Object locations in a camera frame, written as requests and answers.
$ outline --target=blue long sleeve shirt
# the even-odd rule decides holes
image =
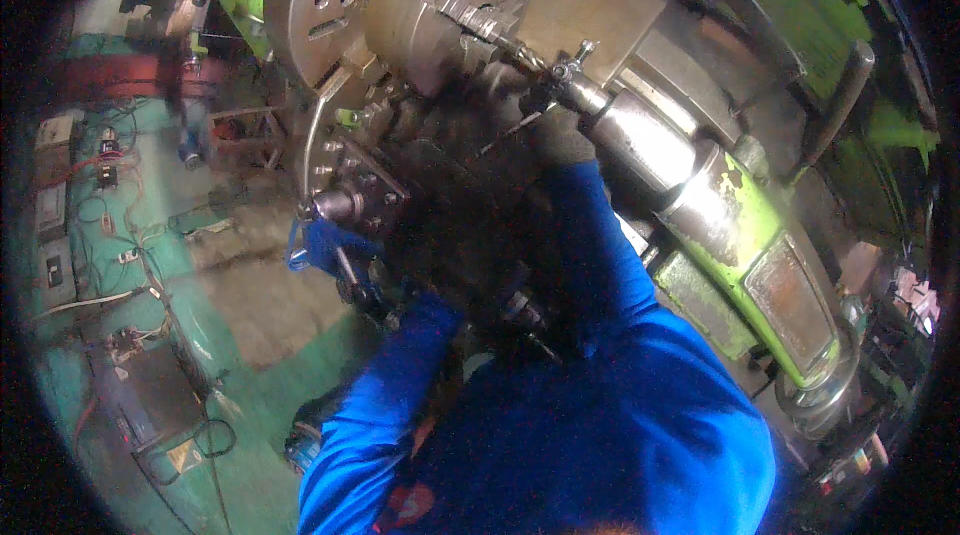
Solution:
[[[546,181],[584,360],[481,367],[407,459],[414,413],[459,322],[426,297],[323,425],[300,486],[300,533],[757,529],[775,471],[762,415],[654,299],[596,162]]]

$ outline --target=gray glove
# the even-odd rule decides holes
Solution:
[[[594,145],[577,131],[579,120],[580,114],[557,105],[531,125],[530,142],[544,167],[596,159]]]

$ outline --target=worker's right arm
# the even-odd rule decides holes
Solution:
[[[775,471],[762,415],[704,338],[654,298],[596,161],[554,166],[544,181],[584,355],[636,426],[643,526],[753,533]]]

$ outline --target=worker's left arm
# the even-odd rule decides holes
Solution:
[[[320,453],[300,486],[298,533],[370,533],[410,452],[421,407],[459,325],[439,297],[421,295],[322,427]]]

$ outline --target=blue sleeve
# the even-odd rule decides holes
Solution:
[[[300,483],[298,533],[370,533],[410,451],[414,413],[460,317],[424,294],[323,424],[320,453]]]
[[[589,368],[636,427],[652,532],[753,533],[774,482],[760,412],[704,338],[657,303],[597,163],[547,175]]]

